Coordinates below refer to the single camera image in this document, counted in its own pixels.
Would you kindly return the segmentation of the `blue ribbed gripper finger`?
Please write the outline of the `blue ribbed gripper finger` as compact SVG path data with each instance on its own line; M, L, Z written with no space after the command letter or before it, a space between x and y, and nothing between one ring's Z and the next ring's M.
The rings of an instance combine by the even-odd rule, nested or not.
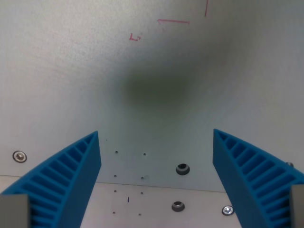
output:
M218 129L213 166L243 228L290 228L289 193L304 174L285 161Z
M101 166L95 131L46 159L1 195L28 196L32 228L78 228Z

